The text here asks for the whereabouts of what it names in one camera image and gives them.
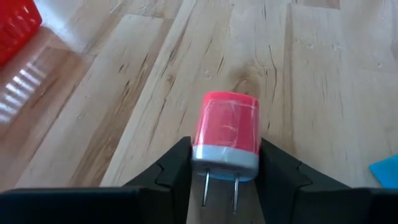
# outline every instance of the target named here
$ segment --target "metal prong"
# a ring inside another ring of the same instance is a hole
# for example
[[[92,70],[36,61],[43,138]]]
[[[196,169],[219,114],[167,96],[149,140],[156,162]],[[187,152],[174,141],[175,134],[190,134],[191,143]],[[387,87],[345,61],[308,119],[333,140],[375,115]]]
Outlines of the metal prong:
[[[235,176],[235,188],[234,188],[234,202],[233,202],[233,213],[238,210],[238,190],[239,190],[239,177]]]
[[[209,178],[210,178],[210,171],[206,170],[206,183],[205,183],[205,192],[203,193],[203,201],[202,201],[202,207],[206,207],[206,202],[207,202],[207,190],[209,188]]]

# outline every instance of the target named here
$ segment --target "black device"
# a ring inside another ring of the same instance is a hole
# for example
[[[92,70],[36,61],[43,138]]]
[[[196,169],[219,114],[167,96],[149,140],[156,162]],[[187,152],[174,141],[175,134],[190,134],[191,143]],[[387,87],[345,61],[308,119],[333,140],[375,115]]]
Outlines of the black device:
[[[122,187],[16,189],[0,194],[1,223],[185,223],[190,137]],[[398,190],[352,189],[262,139],[257,193],[267,224],[398,223]]]

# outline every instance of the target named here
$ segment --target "red plastic basket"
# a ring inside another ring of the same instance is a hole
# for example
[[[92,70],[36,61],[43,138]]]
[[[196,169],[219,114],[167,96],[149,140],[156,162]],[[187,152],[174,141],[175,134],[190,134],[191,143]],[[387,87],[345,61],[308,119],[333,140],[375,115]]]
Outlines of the red plastic basket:
[[[0,66],[29,41],[41,23],[33,0],[0,0]]]

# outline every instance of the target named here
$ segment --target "white plastic base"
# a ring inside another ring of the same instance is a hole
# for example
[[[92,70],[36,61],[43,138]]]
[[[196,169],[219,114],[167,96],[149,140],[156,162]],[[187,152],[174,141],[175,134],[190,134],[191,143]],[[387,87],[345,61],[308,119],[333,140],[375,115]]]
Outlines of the white plastic base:
[[[193,147],[193,170],[200,175],[205,175],[206,170],[216,179],[235,181],[249,181],[257,176],[259,156],[232,147],[199,145]]]

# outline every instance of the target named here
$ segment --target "wooden floor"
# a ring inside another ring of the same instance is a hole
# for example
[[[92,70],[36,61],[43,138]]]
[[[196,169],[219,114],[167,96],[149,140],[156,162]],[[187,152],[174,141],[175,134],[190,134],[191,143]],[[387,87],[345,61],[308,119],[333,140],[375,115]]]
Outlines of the wooden floor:
[[[0,71],[0,190],[119,186],[182,136],[203,95],[256,96],[262,137],[353,187],[398,153],[395,0],[35,0]],[[264,223],[252,183],[193,178],[187,223]]]

